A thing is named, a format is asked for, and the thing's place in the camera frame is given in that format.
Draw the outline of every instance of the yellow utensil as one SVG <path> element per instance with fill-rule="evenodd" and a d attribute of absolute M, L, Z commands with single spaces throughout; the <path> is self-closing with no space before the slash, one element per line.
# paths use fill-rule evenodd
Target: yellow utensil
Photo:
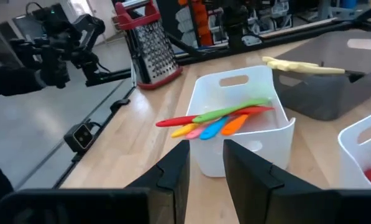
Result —
<path fill-rule="evenodd" d="M 172 134 L 172 138 L 177 138 L 177 137 L 180 137 L 180 136 L 184 136 L 188 133 L 190 133 L 192 130 L 196 129 L 197 127 L 199 127 L 200 124 L 195 124 L 195 123 L 191 123 L 191 124 L 187 124 L 177 130 L 175 130 Z"/>
<path fill-rule="evenodd" d="M 271 57 L 263 57 L 262 59 L 272 69 L 282 71 L 292 71 L 307 74 L 345 74 L 346 70 L 342 68 L 320 67 L 318 64 L 307 62 L 294 62 L 287 60 L 279 60 Z"/>
<path fill-rule="evenodd" d="M 292 63 L 300 63 L 300 64 L 314 66 L 314 67 L 318 67 L 319 66 L 318 64 L 315 64 L 315 63 L 280 60 L 280 59 L 276 59 L 276 58 L 268 57 L 268 56 L 263 56 L 262 57 L 262 61 L 265 62 L 265 63 L 268 63 L 268 62 L 292 62 Z"/>

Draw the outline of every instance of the wooden countertop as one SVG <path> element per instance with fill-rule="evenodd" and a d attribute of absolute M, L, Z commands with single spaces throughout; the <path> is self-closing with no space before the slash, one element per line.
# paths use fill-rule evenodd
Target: wooden countertop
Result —
<path fill-rule="evenodd" d="M 151 168 L 181 139 L 174 128 L 157 121 L 184 116 L 195 81 L 210 73 L 262 65 L 261 56 L 276 57 L 300 44 L 219 58 L 186 66 L 183 75 L 155 91 L 136 89 L 131 103 L 113 117 L 93 147 L 62 185 L 63 188 L 122 188 Z M 296 125 L 287 171 L 321 188 L 335 187 L 339 163 L 339 132 L 371 114 L 371 99 L 340 119 L 316 121 L 286 109 Z M 225 178 L 204 176 L 191 158 L 186 223 L 238 223 Z"/>

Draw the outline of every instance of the colorful plastic knife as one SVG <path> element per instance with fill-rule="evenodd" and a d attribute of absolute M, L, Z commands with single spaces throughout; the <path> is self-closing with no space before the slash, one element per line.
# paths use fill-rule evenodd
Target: colorful plastic knife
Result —
<path fill-rule="evenodd" d="M 243 114 L 233 119 L 221 129 L 221 134 L 228 136 L 236 133 L 243 126 L 249 116 L 250 114 Z"/>
<path fill-rule="evenodd" d="M 206 124 L 202 124 L 201 126 L 199 126 L 198 128 L 196 128 L 195 130 L 191 131 L 190 133 L 188 133 L 185 138 L 186 139 L 195 139 L 197 137 L 199 137 L 200 134 L 202 134 L 202 132 L 209 126 L 208 123 Z"/>
<path fill-rule="evenodd" d="M 238 106 L 233 106 L 230 108 L 225 108 L 221 110 L 211 111 L 207 112 L 205 114 L 199 115 L 196 118 L 192 120 L 194 123 L 203 123 L 206 121 L 211 121 L 217 118 L 220 118 L 222 116 L 228 115 L 234 111 L 240 110 L 242 108 L 246 108 L 248 106 L 255 106 L 255 105 L 262 105 L 268 103 L 269 100 L 267 98 L 256 98 L 249 101 L 246 101 L 244 103 L 241 103 Z"/>
<path fill-rule="evenodd" d="M 199 127 L 200 124 L 187 124 L 185 125 L 184 127 L 181 127 L 177 130 L 175 130 L 172 134 L 172 138 L 177 138 L 177 137 L 180 137 L 180 136 L 184 136 L 188 133 L 190 133 L 192 130 L 194 130 L 195 128 Z"/>
<path fill-rule="evenodd" d="M 213 122 L 210 124 L 201 134 L 200 134 L 200 139 L 202 140 L 208 140 L 220 132 L 221 128 L 224 127 L 225 123 L 229 119 L 229 116 L 223 116 L 221 119 L 218 121 Z"/>
<path fill-rule="evenodd" d="M 242 114 L 256 114 L 261 113 L 267 110 L 272 110 L 272 107 L 266 107 L 266 106 L 250 106 L 248 108 L 243 108 L 241 110 L 237 110 L 230 115 L 242 115 Z M 171 118 L 166 119 L 164 121 L 159 121 L 156 123 L 156 126 L 158 127 L 171 127 L 171 126 L 179 126 L 179 125 L 186 125 L 192 123 L 192 120 L 196 118 L 199 115 L 193 115 L 193 116 L 182 116 L 178 118 Z"/>

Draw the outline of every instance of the red grater handle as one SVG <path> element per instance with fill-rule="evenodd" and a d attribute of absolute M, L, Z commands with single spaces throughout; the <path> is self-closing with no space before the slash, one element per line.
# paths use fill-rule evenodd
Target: red grater handle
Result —
<path fill-rule="evenodd" d="M 167 83 L 170 83 L 175 78 L 179 77 L 181 75 L 182 71 L 183 71 L 183 68 L 179 67 L 177 69 L 177 71 L 175 71 L 170 76 L 167 76 L 167 78 L 165 78 L 164 80 L 160 80 L 159 82 L 154 83 L 154 84 L 146 84 L 146 83 L 137 82 L 137 85 L 143 90 L 154 90 L 154 89 L 157 89 L 157 88 L 159 88 L 163 85 L 166 85 Z"/>
<path fill-rule="evenodd" d="M 145 16 L 132 19 L 127 10 L 133 10 L 137 7 L 142 6 L 145 6 Z M 138 26 L 143 26 L 160 19 L 160 13 L 153 5 L 152 0 L 149 1 L 133 0 L 129 2 L 117 2 L 115 5 L 115 9 L 117 14 L 117 21 L 119 22 L 119 27 L 122 30 L 131 30 Z"/>

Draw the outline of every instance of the black cable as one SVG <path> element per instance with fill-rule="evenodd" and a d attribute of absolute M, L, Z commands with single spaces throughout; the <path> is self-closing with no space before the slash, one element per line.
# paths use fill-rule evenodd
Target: black cable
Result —
<path fill-rule="evenodd" d="M 35 4 L 35 5 L 38 6 L 40 9 L 43 9 L 43 7 L 42 7 L 39 3 L 37 3 L 37 2 L 29 2 L 28 4 L 26 4 L 26 7 L 25 7 L 25 11 L 26 11 L 26 15 L 27 15 L 27 16 L 30 16 L 30 14 L 29 14 L 29 6 L 30 6 L 31 4 Z"/>
<path fill-rule="evenodd" d="M 107 72 L 111 72 L 109 69 L 107 69 L 106 67 L 102 66 L 100 64 L 100 62 L 97 62 L 97 65 L 100 66 L 103 70 L 107 71 Z"/>
<path fill-rule="evenodd" d="M 101 124 L 99 124 L 99 123 L 97 123 L 97 122 L 94 122 L 94 121 L 89 122 L 89 124 L 92 124 L 92 125 L 97 126 L 97 127 L 99 127 L 99 128 L 102 128 L 102 127 L 103 127 Z"/>

